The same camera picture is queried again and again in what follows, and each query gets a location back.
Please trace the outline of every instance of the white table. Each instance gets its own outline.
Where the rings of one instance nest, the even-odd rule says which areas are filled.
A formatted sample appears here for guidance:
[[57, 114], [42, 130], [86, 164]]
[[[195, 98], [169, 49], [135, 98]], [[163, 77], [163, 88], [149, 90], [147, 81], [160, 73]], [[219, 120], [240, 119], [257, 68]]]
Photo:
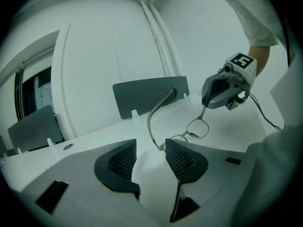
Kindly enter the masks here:
[[[190, 96], [161, 108], [151, 119], [151, 130], [156, 142], [162, 144], [166, 138], [182, 134], [188, 123], [200, 115], [202, 108], [201, 95]], [[141, 115], [138, 118], [57, 144], [55, 152], [47, 147], [9, 157], [9, 161], [2, 167], [1, 172], [8, 185], [20, 192], [32, 180], [70, 154], [118, 141], [137, 139], [137, 162], [133, 169], [133, 181], [140, 184], [142, 192], [146, 192], [142, 176], [149, 173], [156, 177], [152, 171], [154, 169], [163, 179], [171, 178], [171, 182], [166, 182], [164, 185], [172, 187], [176, 185], [175, 177], [165, 161], [165, 154], [156, 149], [149, 136], [147, 116], [148, 114]], [[260, 142], [266, 136], [253, 102], [250, 100], [232, 111], [226, 107], [207, 109], [204, 120], [210, 127], [208, 135], [202, 140], [190, 140], [190, 142], [212, 148], [245, 152], [250, 144]], [[63, 150], [71, 143], [74, 144], [72, 148]], [[159, 165], [165, 165], [164, 169], [160, 170]], [[148, 178], [150, 185], [157, 183], [158, 188], [163, 187], [161, 181], [151, 180], [150, 175]], [[152, 188], [153, 191], [157, 191], [156, 186]], [[174, 191], [171, 191], [172, 198], [175, 197]]]

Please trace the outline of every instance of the gray panel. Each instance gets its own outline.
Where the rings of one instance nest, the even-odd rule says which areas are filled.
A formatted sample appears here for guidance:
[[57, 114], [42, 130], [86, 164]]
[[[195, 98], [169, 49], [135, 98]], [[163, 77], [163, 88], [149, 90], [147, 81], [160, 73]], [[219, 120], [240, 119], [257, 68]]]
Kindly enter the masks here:
[[53, 211], [53, 216], [67, 226], [159, 226], [133, 193], [110, 190], [94, 173], [94, 164], [101, 155], [128, 142], [67, 156], [31, 182], [23, 193], [36, 201], [55, 180], [68, 183]]
[[17, 154], [17, 152], [16, 152], [15, 148], [8, 149], [8, 155], [9, 155], [9, 157], [14, 156], [16, 154]]
[[62, 140], [60, 129], [48, 105], [30, 114], [9, 128], [9, 136], [14, 148], [27, 151], [47, 146], [47, 138], [53, 142]]
[[0, 135], [0, 157], [3, 157], [4, 153], [6, 153], [6, 155], [8, 156], [3, 138]]
[[[192, 147], [192, 144], [183, 144], [184, 146]], [[242, 157], [242, 161], [240, 165], [237, 166], [237, 169], [229, 174], [228, 179], [226, 179], [225, 183], [221, 185], [221, 189], [217, 191], [217, 193], [210, 198], [204, 204], [200, 202], [200, 208], [186, 216], [185, 218], [173, 223], [172, 227], [183, 227], [183, 226], [193, 226], [198, 227], [203, 223], [204, 226], [212, 226], [212, 227], [230, 227], [234, 226], [232, 223], [232, 218], [234, 215], [235, 208], [237, 203], [239, 202], [243, 191], [250, 181], [251, 174], [254, 169], [254, 165], [257, 159], [257, 153], [259, 150], [259, 143], [250, 145], [246, 151], [246, 153]], [[209, 178], [208, 184], [210, 185], [212, 181], [217, 182], [218, 178]], [[204, 195], [203, 190], [200, 190], [196, 193], [190, 193], [189, 189], [185, 190], [185, 195], [190, 195], [193, 200], [199, 200], [199, 195]]]
[[241, 165], [225, 161], [232, 157], [242, 160], [243, 152], [220, 150], [187, 142], [179, 142], [186, 148], [202, 154], [208, 161], [207, 171], [194, 183], [183, 184], [184, 193], [202, 206], [214, 197], [231, 180]]
[[117, 106], [122, 119], [132, 117], [132, 110], [138, 114], [149, 112], [171, 87], [177, 90], [174, 101], [189, 95], [186, 77], [153, 78], [117, 83], [113, 85]]

